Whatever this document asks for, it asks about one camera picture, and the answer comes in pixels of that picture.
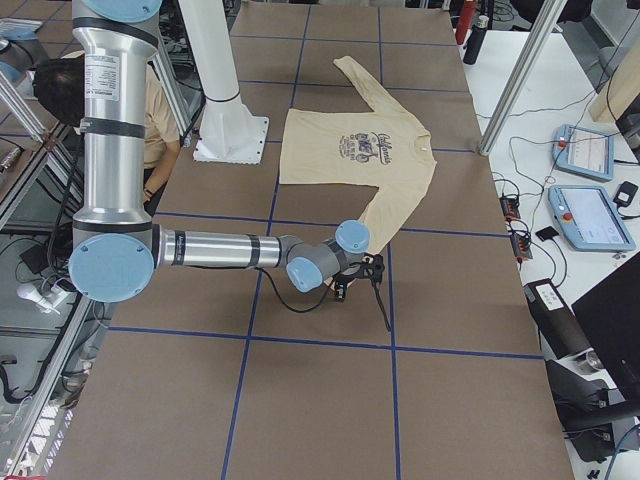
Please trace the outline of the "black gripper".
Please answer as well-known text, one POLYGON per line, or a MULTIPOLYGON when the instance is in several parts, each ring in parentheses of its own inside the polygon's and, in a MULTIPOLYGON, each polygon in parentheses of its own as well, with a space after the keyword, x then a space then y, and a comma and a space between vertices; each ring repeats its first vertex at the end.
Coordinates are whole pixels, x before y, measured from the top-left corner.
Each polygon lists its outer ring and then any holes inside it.
POLYGON ((334 300, 336 302, 346 301, 348 286, 356 280, 354 273, 338 273, 333 276, 334 300))

